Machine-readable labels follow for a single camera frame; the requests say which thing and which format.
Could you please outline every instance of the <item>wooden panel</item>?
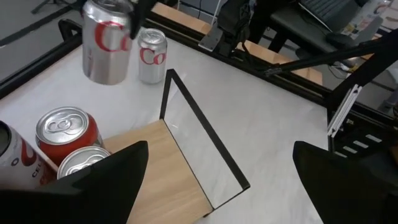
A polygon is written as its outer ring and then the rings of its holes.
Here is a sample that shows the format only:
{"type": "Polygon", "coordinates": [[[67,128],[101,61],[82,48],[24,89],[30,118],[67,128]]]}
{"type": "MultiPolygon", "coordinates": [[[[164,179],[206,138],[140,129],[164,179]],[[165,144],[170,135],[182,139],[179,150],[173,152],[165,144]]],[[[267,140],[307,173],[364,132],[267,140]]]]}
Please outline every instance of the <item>wooden panel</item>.
{"type": "MultiPolygon", "coordinates": [[[[163,5],[161,3],[157,3],[152,11],[163,17],[171,19],[174,22],[178,22],[186,27],[189,27],[197,32],[201,32],[202,34],[207,34],[211,29],[210,24],[201,21],[195,17],[189,16],[176,9],[163,5]]],[[[282,56],[278,53],[275,53],[271,50],[261,47],[260,45],[257,45],[248,40],[245,42],[245,45],[248,48],[251,55],[261,58],[266,62],[286,63],[292,61],[291,59],[285,56],[282,56]]],[[[238,49],[242,50],[241,44],[238,45],[238,49]]],[[[322,85],[322,73],[316,71],[313,68],[304,68],[301,70],[294,71],[293,73],[301,77],[304,77],[307,80],[315,82],[319,85],[322,85]]]]}
{"type": "Polygon", "coordinates": [[[146,174],[127,223],[193,223],[211,212],[211,205],[163,120],[104,140],[117,152],[147,141],[146,174]]]}

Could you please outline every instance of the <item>desk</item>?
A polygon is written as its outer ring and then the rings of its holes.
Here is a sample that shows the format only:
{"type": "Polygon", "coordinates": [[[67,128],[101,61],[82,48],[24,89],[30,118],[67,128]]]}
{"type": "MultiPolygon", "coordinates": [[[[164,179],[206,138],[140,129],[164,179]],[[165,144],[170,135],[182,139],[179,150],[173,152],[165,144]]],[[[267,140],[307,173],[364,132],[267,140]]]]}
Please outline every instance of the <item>desk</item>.
{"type": "MultiPolygon", "coordinates": [[[[298,140],[327,148],[326,108],[172,39],[167,42],[166,67],[180,75],[251,183],[245,193],[197,223],[322,223],[297,175],[292,150],[298,140]]],[[[163,85],[138,80],[137,47],[126,79],[115,86],[89,81],[81,54],[81,47],[76,48],[0,100],[0,118],[31,145],[37,120],[59,106],[89,112],[104,139],[158,120],[163,85]]],[[[165,122],[214,207],[241,190],[173,85],[165,122]]]]}

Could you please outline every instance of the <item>soda can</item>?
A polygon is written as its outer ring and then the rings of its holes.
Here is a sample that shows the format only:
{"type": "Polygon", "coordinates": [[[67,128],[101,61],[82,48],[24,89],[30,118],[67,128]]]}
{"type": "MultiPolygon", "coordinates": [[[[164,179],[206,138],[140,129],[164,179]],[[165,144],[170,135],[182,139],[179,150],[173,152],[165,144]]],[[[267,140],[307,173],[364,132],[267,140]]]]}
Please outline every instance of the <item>soda can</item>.
{"type": "Polygon", "coordinates": [[[144,29],[137,40],[139,46],[139,79],[148,84],[162,81],[166,73],[167,39],[157,29],[144,29]]]}
{"type": "Polygon", "coordinates": [[[83,71],[105,85],[122,82],[131,50],[128,0],[88,0],[83,6],[83,71]]]}
{"type": "Polygon", "coordinates": [[[59,180],[62,177],[84,169],[110,155],[111,154],[107,150],[96,146],[88,146],[78,149],[69,154],[62,161],[58,169],[57,179],[59,180]]]}
{"type": "Polygon", "coordinates": [[[55,172],[16,130],[0,121],[0,189],[34,189],[55,180],[55,172]]]}
{"type": "Polygon", "coordinates": [[[103,147],[94,118],[76,107],[57,108],[41,117],[36,125],[36,143],[57,166],[81,147],[103,147]]]}

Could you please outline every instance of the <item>coke logo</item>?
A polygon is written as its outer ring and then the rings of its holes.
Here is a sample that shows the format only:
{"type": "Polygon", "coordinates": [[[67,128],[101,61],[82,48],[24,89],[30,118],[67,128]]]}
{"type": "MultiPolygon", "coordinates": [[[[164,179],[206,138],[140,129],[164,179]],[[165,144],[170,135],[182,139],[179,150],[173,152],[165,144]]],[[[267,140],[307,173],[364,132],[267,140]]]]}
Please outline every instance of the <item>coke logo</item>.
{"type": "Polygon", "coordinates": [[[118,26],[120,30],[123,30],[123,25],[113,21],[105,21],[100,22],[94,31],[95,42],[97,45],[106,52],[119,52],[119,51],[128,51],[129,46],[128,43],[130,41],[129,34],[125,34],[123,38],[120,40],[119,48],[118,49],[109,49],[107,46],[104,45],[104,34],[105,30],[108,26],[115,25],[118,26]]]}
{"type": "MultiPolygon", "coordinates": [[[[24,166],[30,166],[32,165],[34,162],[36,162],[36,158],[37,158],[37,154],[35,151],[33,151],[33,149],[31,147],[29,147],[30,151],[32,152],[32,156],[29,157],[29,155],[27,154],[27,146],[26,146],[26,142],[24,140],[22,140],[22,149],[21,149],[21,162],[24,166]]],[[[11,166],[16,166],[19,162],[18,158],[15,158],[12,162],[11,162],[11,166]]]]}
{"type": "Polygon", "coordinates": [[[153,65],[153,64],[160,65],[161,63],[163,63],[166,60],[166,53],[160,53],[160,54],[155,55],[154,50],[147,49],[147,48],[141,48],[139,51],[139,56],[140,56],[141,60],[147,65],[153,65]],[[145,52],[147,52],[148,54],[154,55],[154,59],[152,61],[146,60],[145,52]]]}

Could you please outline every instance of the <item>can lid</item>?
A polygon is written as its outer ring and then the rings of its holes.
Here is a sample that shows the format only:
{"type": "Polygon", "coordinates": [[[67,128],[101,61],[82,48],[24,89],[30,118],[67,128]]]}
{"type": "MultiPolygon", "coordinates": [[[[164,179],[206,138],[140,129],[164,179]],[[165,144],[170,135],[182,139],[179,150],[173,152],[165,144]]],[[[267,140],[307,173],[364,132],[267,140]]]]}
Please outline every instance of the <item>can lid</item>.
{"type": "Polygon", "coordinates": [[[110,155],[107,150],[97,146],[77,149],[64,158],[58,169],[57,179],[84,169],[110,155]]]}
{"type": "Polygon", "coordinates": [[[166,40],[166,35],[158,29],[145,29],[140,33],[140,38],[148,44],[161,44],[166,40]]]}
{"type": "Polygon", "coordinates": [[[36,125],[37,137],[47,144],[70,143],[88,129],[88,115],[76,107],[61,107],[45,114],[36,125]]]}

